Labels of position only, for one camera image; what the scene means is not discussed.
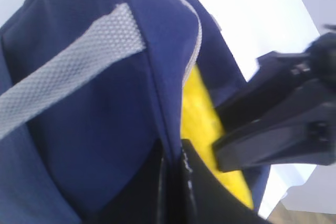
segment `black plastic object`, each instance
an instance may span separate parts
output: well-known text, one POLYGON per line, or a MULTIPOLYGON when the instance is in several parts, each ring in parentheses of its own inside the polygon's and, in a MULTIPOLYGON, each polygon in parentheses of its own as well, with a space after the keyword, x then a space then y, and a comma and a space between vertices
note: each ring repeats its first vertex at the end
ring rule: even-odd
POLYGON ((335 37, 322 36, 304 54, 259 58, 251 82, 217 108, 227 130, 213 145, 220 170, 335 162, 335 37))

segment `yellow fabric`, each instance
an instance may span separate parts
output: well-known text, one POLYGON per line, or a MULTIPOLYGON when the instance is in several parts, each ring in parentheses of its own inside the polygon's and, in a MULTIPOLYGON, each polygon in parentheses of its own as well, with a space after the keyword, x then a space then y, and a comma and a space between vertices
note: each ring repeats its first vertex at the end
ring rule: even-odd
POLYGON ((217 169, 212 143, 224 134, 209 94, 195 66, 183 88, 181 137, 189 139, 205 165, 236 198, 253 209, 253 201, 241 171, 217 169))

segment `navy blue backpack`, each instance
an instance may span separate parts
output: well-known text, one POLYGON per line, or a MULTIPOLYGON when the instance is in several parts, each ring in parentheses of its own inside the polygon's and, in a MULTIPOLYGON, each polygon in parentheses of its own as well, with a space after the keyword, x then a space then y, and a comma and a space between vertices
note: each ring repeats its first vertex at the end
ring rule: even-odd
POLYGON ((0 36, 1 223, 267 223, 180 138, 196 61, 215 105, 245 83, 198 0, 25 0, 0 36))

